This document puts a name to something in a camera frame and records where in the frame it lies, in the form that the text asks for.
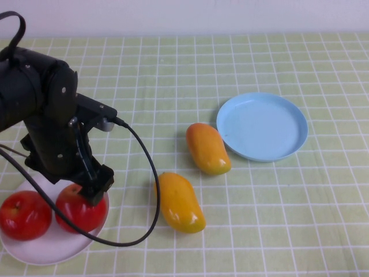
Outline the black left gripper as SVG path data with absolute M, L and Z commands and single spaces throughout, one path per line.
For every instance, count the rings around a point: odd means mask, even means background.
M 102 164 L 94 169 L 87 133 L 79 124 L 26 124 L 28 135 L 22 144 L 30 151 L 28 164 L 52 183 L 68 179 L 81 186 L 81 195 L 97 206 L 114 183 L 114 171 Z

